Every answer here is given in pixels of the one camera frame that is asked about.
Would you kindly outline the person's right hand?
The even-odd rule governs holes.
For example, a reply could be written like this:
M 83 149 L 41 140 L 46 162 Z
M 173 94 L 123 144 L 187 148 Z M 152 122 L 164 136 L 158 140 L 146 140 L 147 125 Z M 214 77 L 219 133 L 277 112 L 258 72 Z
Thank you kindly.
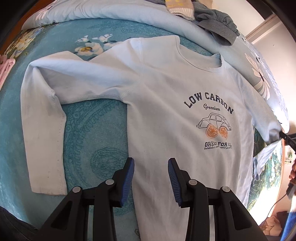
M 293 165 L 292 165 L 292 169 L 289 175 L 289 179 L 292 180 L 296 177 L 296 160 L 294 161 Z

